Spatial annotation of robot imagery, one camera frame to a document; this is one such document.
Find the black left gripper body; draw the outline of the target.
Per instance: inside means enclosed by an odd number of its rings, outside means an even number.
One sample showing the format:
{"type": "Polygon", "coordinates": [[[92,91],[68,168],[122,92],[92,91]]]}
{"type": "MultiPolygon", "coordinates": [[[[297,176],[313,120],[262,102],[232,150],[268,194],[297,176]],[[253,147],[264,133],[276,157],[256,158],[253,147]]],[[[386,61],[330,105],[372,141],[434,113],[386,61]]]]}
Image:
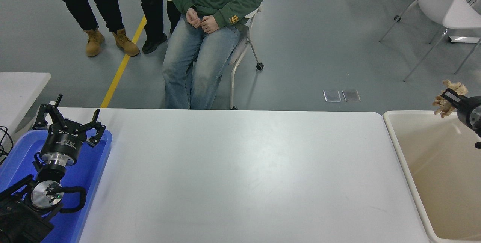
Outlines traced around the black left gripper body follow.
{"type": "Polygon", "coordinates": [[[82,144],[86,140],[86,132],[75,134],[73,129],[63,130],[59,124],[50,125],[48,128],[48,137],[43,148],[41,149],[41,157],[47,158],[51,154],[62,154],[70,158],[78,158],[82,144]]]}

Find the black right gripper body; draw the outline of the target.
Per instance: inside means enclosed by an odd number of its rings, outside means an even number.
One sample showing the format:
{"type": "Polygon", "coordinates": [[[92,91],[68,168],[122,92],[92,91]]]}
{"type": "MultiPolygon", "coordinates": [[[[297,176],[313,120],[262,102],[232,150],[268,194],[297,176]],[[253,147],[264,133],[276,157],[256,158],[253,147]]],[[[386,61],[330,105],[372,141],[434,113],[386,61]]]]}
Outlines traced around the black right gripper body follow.
{"type": "Polygon", "coordinates": [[[467,97],[465,105],[458,109],[458,119],[471,130],[480,130],[481,96],[467,97]]]}

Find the person's right hand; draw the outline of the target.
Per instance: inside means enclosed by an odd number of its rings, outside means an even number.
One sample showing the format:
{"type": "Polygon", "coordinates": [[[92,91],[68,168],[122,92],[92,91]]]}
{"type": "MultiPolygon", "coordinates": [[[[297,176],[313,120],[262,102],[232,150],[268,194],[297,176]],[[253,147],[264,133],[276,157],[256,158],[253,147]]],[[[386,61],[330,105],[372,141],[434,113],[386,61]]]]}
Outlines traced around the person's right hand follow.
{"type": "Polygon", "coordinates": [[[193,7],[189,8],[187,10],[186,20],[195,29],[197,29],[200,26],[200,23],[201,23],[201,19],[199,19],[198,14],[193,7]]]}

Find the person's left hand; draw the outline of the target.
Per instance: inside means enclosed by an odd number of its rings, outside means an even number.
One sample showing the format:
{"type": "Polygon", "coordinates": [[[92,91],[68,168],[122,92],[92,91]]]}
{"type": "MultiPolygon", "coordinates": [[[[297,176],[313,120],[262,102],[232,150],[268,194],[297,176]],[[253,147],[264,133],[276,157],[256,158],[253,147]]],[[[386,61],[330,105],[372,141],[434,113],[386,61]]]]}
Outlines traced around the person's left hand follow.
{"type": "Polygon", "coordinates": [[[204,16],[201,19],[200,27],[204,32],[211,34],[219,29],[219,25],[212,15],[204,16]]]}

